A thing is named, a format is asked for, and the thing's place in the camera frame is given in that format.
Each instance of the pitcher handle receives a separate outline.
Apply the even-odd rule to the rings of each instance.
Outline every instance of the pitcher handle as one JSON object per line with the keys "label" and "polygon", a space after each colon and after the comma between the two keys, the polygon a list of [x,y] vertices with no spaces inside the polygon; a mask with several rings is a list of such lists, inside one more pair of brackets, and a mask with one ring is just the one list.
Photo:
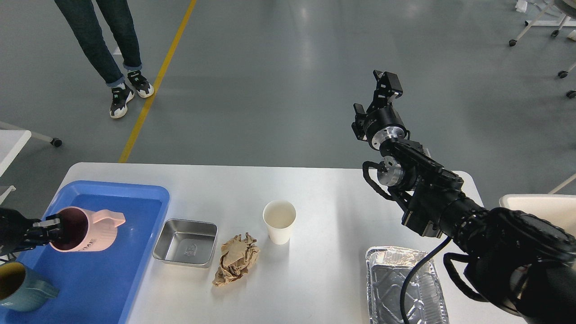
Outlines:
{"label": "pitcher handle", "polygon": [[126,222],[126,218],[123,213],[116,213],[108,209],[99,210],[94,215],[92,215],[94,223],[101,220],[111,219],[114,222],[114,227],[118,227]]}
{"label": "pitcher handle", "polygon": [[58,288],[42,280],[33,280],[28,289],[37,290],[46,298],[56,298],[60,292]]}

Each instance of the gray floor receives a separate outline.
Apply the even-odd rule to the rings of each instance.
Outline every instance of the gray floor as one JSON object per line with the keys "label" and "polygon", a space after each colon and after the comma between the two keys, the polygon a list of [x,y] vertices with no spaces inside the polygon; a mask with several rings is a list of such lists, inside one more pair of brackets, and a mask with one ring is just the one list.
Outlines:
{"label": "gray floor", "polygon": [[[129,3],[153,80],[189,1]],[[572,28],[510,48],[514,4],[198,0],[128,162],[359,168],[379,154],[355,139],[352,103],[370,103],[380,69],[400,76],[412,139],[470,173],[487,207],[547,193],[576,172],[576,76],[555,77]],[[118,161],[143,100],[107,117],[109,90],[51,1],[2,1],[0,21],[0,120],[65,143],[30,140],[0,178],[18,189],[3,206],[39,217],[71,165]]]}

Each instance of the teal mug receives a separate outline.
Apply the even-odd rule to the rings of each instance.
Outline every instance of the teal mug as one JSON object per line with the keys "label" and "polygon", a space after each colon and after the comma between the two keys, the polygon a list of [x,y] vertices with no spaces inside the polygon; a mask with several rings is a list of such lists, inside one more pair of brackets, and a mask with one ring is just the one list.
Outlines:
{"label": "teal mug", "polygon": [[58,296],[46,278],[20,262],[0,266],[0,306],[28,312],[42,306],[49,298]]}

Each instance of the sneaker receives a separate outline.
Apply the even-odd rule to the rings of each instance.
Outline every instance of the sneaker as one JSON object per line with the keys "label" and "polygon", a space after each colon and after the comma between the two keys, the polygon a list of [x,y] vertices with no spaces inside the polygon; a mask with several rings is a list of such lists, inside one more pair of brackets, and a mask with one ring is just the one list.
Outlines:
{"label": "sneaker", "polygon": [[148,98],[154,94],[154,87],[142,76],[140,71],[128,73],[128,80],[130,80],[130,83],[132,83],[136,92],[138,92],[138,96]]}
{"label": "sneaker", "polygon": [[126,105],[128,101],[134,98],[134,91],[130,89],[126,84],[126,88],[121,87],[112,88],[112,105],[110,106],[110,117],[116,119],[124,116],[128,111],[128,106]]}

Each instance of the metal container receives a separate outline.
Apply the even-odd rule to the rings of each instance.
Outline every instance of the metal container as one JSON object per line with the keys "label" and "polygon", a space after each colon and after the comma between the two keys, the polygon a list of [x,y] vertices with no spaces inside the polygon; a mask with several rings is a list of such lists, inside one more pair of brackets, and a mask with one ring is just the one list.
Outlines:
{"label": "metal container", "polygon": [[171,265],[210,267],[218,227],[202,221],[170,219],[164,223],[154,252],[156,260]]}
{"label": "metal container", "polygon": [[[368,311],[371,324],[402,324],[400,289],[425,252],[396,246],[374,246],[366,252]],[[448,312],[433,260],[422,266],[406,290],[411,323],[448,324]]]}

